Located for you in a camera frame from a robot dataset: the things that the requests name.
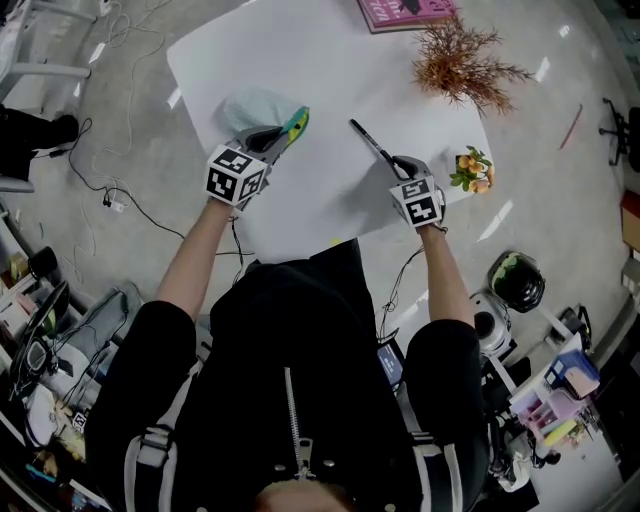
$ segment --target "black pen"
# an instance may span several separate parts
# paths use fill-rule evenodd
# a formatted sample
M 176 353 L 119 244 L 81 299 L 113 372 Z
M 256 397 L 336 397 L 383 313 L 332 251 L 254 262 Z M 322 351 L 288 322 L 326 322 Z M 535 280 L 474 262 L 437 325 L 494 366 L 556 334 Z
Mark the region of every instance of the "black pen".
M 367 139 L 369 141 L 369 143 L 378 150 L 378 152 L 382 155 L 382 157 L 389 162 L 389 165 L 391 165 L 391 167 L 395 168 L 395 162 L 393 161 L 393 158 L 391 158 L 391 155 L 389 153 L 387 153 L 384 149 L 382 149 L 380 147 L 380 144 L 378 144 L 371 135 L 369 135 L 367 133 L 367 131 L 360 125 L 360 123 L 358 121 L 356 121 L 355 119 L 351 119 L 351 121 L 349 121 L 356 130 L 358 130 L 365 139 Z

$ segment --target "black jacket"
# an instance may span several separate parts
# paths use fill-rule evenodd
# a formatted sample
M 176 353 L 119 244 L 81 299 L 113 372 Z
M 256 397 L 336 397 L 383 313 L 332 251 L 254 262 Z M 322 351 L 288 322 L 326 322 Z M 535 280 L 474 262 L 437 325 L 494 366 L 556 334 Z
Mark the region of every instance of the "black jacket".
M 213 350 L 176 426 L 174 510 L 251 510 L 265 486 L 293 477 L 285 367 L 300 434 L 314 440 L 317 478 L 342 486 L 361 510 L 420 509 L 411 437 L 377 359 L 371 299 L 347 274 L 313 259 L 265 265 L 216 303 Z M 124 509 L 127 446 L 169 408 L 195 341 L 186 313 L 147 304 L 112 363 L 86 440 L 115 510 Z M 455 321 L 427 325 L 411 342 L 404 378 L 422 430 L 456 443 L 468 509 L 487 469 L 475 331 Z

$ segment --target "zipper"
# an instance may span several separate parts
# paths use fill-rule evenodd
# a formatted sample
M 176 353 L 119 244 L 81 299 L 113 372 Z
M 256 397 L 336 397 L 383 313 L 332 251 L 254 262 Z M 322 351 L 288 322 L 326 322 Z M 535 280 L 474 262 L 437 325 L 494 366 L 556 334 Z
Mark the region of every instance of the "zipper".
M 293 384 L 291 382 L 291 368 L 284 369 L 284 379 L 287 387 L 287 403 L 289 405 L 289 421 L 291 423 L 291 435 L 293 437 L 293 448 L 296 453 L 298 472 L 295 478 L 307 480 L 315 478 L 311 472 L 311 450 L 313 439 L 300 437 L 300 426 L 298 424 L 298 414 L 296 412 L 296 400 L 293 396 Z

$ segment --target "backpack strap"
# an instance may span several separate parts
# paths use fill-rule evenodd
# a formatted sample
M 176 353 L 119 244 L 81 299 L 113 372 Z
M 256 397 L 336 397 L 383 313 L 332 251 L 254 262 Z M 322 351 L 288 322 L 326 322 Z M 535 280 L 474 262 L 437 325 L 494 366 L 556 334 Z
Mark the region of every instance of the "backpack strap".
M 413 442 L 413 453 L 422 483 L 421 512 L 462 512 L 462 479 L 455 445 L 442 446 L 430 433 L 420 432 L 405 384 L 400 386 L 396 398 Z
M 124 462 L 124 497 L 127 512 L 170 512 L 178 446 L 173 440 L 180 411 L 202 364 L 189 370 L 169 410 L 154 427 L 129 443 Z M 150 500 L 157 496 L 158 501 Z

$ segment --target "white box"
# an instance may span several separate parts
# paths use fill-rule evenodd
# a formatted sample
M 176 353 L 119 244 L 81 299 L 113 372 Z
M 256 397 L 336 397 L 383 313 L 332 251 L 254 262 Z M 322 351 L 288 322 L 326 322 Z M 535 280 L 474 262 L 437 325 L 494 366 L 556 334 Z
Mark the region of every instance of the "white box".
M 267 168 L 264 162 L 221 144 L 207 161 L 204 190 L 236 206 L 260 192 Z

